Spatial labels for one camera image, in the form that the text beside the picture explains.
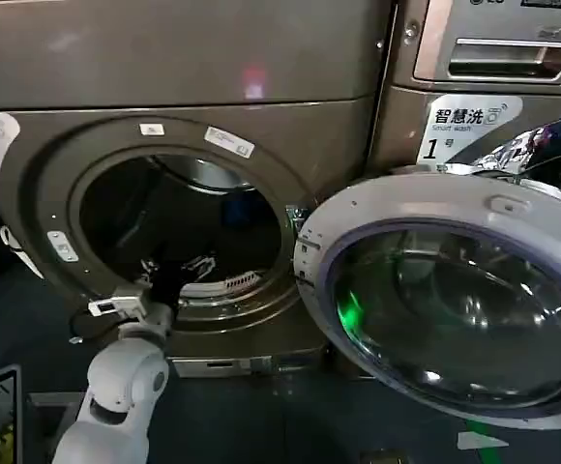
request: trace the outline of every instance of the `dark floor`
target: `dark floor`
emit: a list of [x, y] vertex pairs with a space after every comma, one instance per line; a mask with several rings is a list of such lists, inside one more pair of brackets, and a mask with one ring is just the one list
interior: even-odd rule
[[[26, 269], [0, 278], [0, 365], [19, 363], [31, 391], [85, 385], [94, 349], [68, 343], [65, 303]], [[414, 464], [478, 464], [457, 450], [464, 421], [374, 381], [315, 372], [280, 378], [173, 378], [150, 430], [150, 463], [358, 463], [362, 452], [402, 450]], [[489, 427], [510, 446], [485, 464], [561, 463], [561, 432]]]

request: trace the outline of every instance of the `washing machine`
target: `washing machine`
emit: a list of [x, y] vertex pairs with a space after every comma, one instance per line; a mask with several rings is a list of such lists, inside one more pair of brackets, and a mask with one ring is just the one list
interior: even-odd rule
[[369, 180], [300, 233], [301, 295], [393, 389], [561, 429], [561, 1], [407, 0], [389, 63]]
[[299, 368], [327, 340], [291, 272], [362, 169], [391, 2], [0, 0], [0, 215], [82, 305], [209, 260], [182, 375]]

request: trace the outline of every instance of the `white robotic arm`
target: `white robotic arm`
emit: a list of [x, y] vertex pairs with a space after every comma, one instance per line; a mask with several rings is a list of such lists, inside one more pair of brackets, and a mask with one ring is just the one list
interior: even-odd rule
[[76, 422], [59, 442], [53, 464], [144, 464], [147, 429], [168, 380], [162, 345], [171, 310], [164, 304], [145, 304], [138, 296], [117, 296], [92, 305], [113, 307], [110, 312], [135, 315], [139, 322], [122, 326], [120, 339], [91, 362], [89, 388]]

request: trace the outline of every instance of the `green light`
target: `green light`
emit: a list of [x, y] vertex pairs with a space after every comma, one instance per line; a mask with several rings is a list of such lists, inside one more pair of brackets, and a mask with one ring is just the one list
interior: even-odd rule
[[337, 312], [340, 323], [348, 334], [353, 334], [362, 325], [365, 311], [353, 292], [349, 292], [349, 301], [346, 304], [337, 305]]

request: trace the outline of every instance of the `metal panel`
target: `metal panel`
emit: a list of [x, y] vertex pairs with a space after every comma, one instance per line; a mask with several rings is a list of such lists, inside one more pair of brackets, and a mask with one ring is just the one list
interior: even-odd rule
[[[369, 157], [370, 171], [377, 173], [394, 166], [416, 162], [427, 123], [429, 104], [442, 95], [445, 94], [400, 87], [391, 87], [388, 90]], [[525, 131], [561, 119], [561, 97], [519, 96], [523, 100], [523, 109], [517, 118], [476, 140], [465, 148], [464, 152], [486, 155]]]
[[0, 1], [0, 108], [352, 99], [390, 3]]
[[561, 10], [521, 7], [520, 2], [408, 0], [399, 9], [390, 81], [423, 90], [561, 95], [555, 79], [451, 76], [457, 39], [561, 43]]

